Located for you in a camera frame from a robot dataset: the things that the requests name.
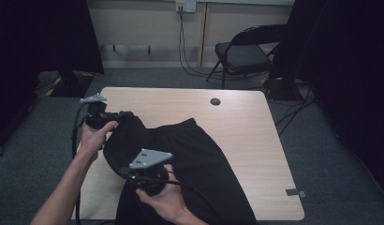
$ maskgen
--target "black curtain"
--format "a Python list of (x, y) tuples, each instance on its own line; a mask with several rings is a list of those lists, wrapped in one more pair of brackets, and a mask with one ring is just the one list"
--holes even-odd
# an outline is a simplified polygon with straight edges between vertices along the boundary
[(384, 1), (296, 0), (272, 78), (312, 82), (344, 141), (384, 188)]
[(104, 73), (85, 0), (0, 0), (0, 135), (47, 70)]

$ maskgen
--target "hole in table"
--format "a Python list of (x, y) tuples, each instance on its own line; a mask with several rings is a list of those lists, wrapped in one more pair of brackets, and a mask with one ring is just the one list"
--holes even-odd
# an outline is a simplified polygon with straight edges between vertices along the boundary
[(210, 100), (210, 103), (212, 103), (212, 105), (217, 106), (217, 105), (221, 104), (221, 100), (218, 99), (218, 98), (216, 98), (216, 97), (213, 97), (213, 98)]

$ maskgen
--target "chair seat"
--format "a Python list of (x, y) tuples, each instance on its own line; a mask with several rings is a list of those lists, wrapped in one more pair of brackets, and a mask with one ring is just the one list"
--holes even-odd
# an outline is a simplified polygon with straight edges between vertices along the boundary
[[(228, 45), (229, 42), (215, 45), (215, 53), (219, 58)], [(229, 75), (238, 75), (269, 70), (272, 62), (258, 45), (243, 45), (232, 46), (229, 49), (227, 66)]]

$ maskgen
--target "gray carpet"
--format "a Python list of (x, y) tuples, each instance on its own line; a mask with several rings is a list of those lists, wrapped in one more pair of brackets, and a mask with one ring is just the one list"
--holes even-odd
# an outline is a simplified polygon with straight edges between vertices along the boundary
[[(41, 84), (56, 72), (40, 74)], [(260, 86), (257, 76), (227, 81), (228, 89)], [(114, 68), (97, 75), (86, 96), (106, 86), (218, 89), (181, 68)], [(71, 160), (71, 130), (77, 98), (45, 97), (39, 89), (34, 110), (22, 121), (0, 157), (0, 224), (28, 224), (60, 180)], [(300, 86), (306, 94), (306, 86)], [(269, 102), (276, 122), (296, 102)], [(280, 131), (284, 121), (278, 126)], [(300, 111), (281, 135), (295, 184), (305, 190), (302, 221), (260, 221), (259, 224), (378, 224), (384, 225), (384, 194), (364, 165), (337, 139), (335, 125), (314, 103)], [(101, 221), (83, 221), (99, 224)]]

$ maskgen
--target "electrical outlet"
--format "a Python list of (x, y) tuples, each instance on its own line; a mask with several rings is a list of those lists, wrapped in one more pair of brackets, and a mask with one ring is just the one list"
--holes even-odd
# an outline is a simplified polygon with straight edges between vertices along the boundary
[(175, 1), (175, 11), (185, 11), (185, 1)]
[(185, 11), (196, 12), (196, 2), (192, 2), (192, 1), (185, 2)]

